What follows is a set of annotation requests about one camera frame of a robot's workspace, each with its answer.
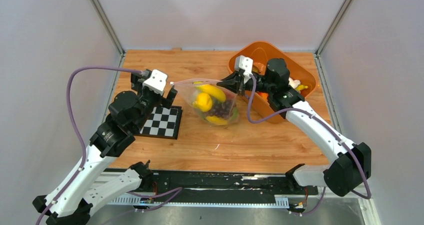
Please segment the yellow toy banana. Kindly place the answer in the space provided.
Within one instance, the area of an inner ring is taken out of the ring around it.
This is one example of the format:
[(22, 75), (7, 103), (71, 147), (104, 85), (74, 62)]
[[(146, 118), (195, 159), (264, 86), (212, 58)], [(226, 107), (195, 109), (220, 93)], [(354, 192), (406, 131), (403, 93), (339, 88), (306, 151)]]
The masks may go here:
[(203, 83), (200, 81), (193, 82), (195, 87), (200, 90), (203, 93), (206, 93), (215, 99), (217, 99), (219, 102), (223, 103), (227, 100), (226, 94), (218, 87), (211, 85), (209, 83)]

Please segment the dark toy grapes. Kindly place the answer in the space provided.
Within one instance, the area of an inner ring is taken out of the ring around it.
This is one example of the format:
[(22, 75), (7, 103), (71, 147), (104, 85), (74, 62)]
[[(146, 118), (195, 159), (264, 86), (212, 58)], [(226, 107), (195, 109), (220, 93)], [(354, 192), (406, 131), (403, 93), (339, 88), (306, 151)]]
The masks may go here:
[(215, 116), (222, 119), (229, 119), (233, 114), (234, 101), (227, 99), (224, 102), (214, 100), (212, 108), (207, 112), (208, 116)]

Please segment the clear zip top bag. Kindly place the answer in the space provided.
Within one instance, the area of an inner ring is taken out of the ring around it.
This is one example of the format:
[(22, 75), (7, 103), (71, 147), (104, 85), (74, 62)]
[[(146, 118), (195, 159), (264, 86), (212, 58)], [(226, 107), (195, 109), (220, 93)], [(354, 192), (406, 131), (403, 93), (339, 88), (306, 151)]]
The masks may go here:
[(170, 84), (205, 122), (214, 126), (235, 124), (240, 116), (237, 94), (218, 86), (219, 82), (216, 79), (191, 78)]

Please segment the yellow toy bell pepper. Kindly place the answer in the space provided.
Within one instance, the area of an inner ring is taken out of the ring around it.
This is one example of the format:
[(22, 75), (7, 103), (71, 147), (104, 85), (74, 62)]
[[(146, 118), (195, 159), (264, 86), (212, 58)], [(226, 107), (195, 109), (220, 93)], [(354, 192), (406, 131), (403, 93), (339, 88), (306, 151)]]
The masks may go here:
[(213, 100), (209, 94), (201, 92), (192, 102), (192, 106), (202, 112), (208, 112), (213, 107)]

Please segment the orange plastic basket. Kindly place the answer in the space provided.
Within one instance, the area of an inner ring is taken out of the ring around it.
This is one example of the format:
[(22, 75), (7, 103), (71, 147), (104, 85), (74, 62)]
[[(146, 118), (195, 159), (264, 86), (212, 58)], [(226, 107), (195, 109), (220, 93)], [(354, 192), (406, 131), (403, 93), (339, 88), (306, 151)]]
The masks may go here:
[[(257, 68), (260, 75), (265, 74), (265, 65), (268, 60), (273, 58), (283, 58), (286, 62), (287, 68), (290, 71), (290, 78), (293, 80), (299, 80), (301, 85), (307, 86), (307, 89), (300, 91), (300, 94), (305, 98), (310, 97), (310, 95), (317, 89), (319, 85), (318, 72), (311, 72), (306, 65), (301, 65), (300, 63), (294, 61), (287, 53), (281, 51), (274, 45), (266, 41), (255, 41), (251, 44), (245, 46), (237, 53), (234, 53), (228, 60), (227, 70), (229, 74), (235, 70), (235, 61), (236, 58), (240, 55), (251, 58), (253, 60), (253, 67)], [(258, 92), (254, 96), (251, 110), (257, 112), (261, 117), (265, 117), (274, 113), (272, 108), (269, 106), (267, 98), (268, 94), (265, 96), (265, 92)], [(268, 119), (266, 122), (271, 124), (282, 123), (284, 119), (280, 115), (273, 116)]]

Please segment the green toy lettuce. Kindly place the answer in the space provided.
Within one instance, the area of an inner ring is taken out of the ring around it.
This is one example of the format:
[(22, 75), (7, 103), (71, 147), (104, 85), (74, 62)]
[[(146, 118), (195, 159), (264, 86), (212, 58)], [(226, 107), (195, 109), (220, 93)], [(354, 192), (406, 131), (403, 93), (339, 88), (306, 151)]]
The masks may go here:
[(229, 117), (228, 117), (228, 123), (236, 123), (239, 120), (239, 109), (237, 107), (233, 107), (230, 111)]

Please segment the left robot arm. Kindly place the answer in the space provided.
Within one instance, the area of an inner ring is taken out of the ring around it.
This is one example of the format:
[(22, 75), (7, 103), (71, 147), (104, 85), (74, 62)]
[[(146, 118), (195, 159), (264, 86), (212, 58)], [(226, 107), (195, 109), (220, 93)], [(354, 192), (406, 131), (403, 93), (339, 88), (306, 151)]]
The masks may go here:
[(167, 74), (157, 69), (132, 71), (131, 90), (115, 96), (105, 121), (84, 145), (79, 162), (55, 190), (33, 200), (48, 225), (85, 225), (120, 195), (152, 188), (153, 172), (146, 162), (131, 165), (97, 188), (92, 184), (135, 141), (154, 109), (171, 107), (177, 91), (171, 88), (164, 96), (167, 79)]

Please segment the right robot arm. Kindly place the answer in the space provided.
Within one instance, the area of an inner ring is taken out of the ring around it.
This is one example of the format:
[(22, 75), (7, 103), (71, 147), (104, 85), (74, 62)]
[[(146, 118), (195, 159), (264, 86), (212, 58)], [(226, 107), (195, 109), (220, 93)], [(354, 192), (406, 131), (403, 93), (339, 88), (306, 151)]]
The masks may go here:
[[(285, 180), (286, 189), (298, 194), (307, 186), (329, 188), (339, 197), (353, 193), (361, 198), (372, 197), (368, 179), (371, 176), (372, 151), (364, 142), (357, 143), (329, 125), (290, 85), (290, 70), (283, 58), (268, 60), (263, 75), (253, 71), (253, 60), (236, 58), (234, 72), (217, 85), (237, 95), (250, 92), (247, 119), (252, 124), (281, 117), (306, 134), (329, 161), (328, 166), (300, 164)], [(257, 120), (251, 118), (251, 108), (257, 92), (267, 93), (267, 102), (273, 113)]]

